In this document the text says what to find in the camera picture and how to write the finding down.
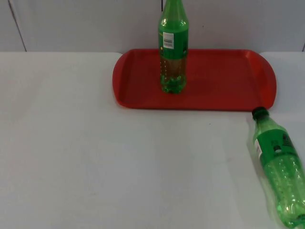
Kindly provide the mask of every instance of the plastic tray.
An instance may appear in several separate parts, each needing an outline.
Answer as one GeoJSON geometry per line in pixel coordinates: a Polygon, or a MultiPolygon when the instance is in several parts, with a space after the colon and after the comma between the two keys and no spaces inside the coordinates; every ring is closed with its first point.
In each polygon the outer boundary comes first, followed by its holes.
{"type": "Polygon", "coordinates": [[[189,50],[180,94],[161,90],[158,50],[131,50],[117,61],[112,85],[120,105],[142,109],[251,111],[270,108],[276,95],[270,64],[250,50],[189,50]]]}

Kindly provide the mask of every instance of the wall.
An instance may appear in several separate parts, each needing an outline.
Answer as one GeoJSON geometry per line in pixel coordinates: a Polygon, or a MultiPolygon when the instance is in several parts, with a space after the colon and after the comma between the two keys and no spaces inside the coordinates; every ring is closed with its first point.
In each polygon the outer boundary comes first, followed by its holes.
{"type": "MultiPolygon", "coordinates": [[[[11,0],[28,51],[157,47],[161,0],[11,0]]],[[[191,48],[301,51],[304,0],[184,0],[191,48]]]]}
{"type": "Polygon", "coordinates": [[[0,52],[24,51],[7,0],[0,0],[0,52]]]}

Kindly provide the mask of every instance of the bottle label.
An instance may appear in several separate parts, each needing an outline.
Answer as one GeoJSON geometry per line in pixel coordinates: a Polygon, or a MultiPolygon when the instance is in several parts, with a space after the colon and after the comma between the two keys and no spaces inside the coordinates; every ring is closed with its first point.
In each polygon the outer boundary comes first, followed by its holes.
{"type": "Polygon", "coordinates": [[[178,60],[187,56],[189,31],[168,33],[159,30],[159,51],[165,59],[178,60]]]}
{"type": "Polygon", "coordinates": [[[283,130],[269,130],[260,134],[254,146],[263,167],[278,156],[298,157],[288,133],[283,130]]]}

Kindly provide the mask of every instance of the bottle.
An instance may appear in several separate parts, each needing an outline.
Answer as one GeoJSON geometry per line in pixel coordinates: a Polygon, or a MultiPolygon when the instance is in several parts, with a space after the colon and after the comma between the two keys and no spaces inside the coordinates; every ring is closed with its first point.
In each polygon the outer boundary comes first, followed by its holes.
{"type": "Polygon", "coordinates": [[[276,197],[276,210],[288,228],[305,225],[305,177],[302,162],[282,126],[264,107],[252,111],[254,146],[276,197]]]}
{"type": "Polygon", "coordinates": [[[186,85],[188,31],[182,0],[167,0],[159,22],[161,87],[166,93],[180,93],[186,85]]]}

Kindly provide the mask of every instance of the bottle cap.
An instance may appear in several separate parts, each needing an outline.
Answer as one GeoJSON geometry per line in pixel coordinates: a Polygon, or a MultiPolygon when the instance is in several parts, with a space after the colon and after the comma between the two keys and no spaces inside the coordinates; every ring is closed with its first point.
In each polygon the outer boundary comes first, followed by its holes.
{"type": "Polygon", "coordinates": [[[254,120],[266,115],[269,115],[269,112],[263,106],[257,107],[252,111],[252,117],[254,120]]]}

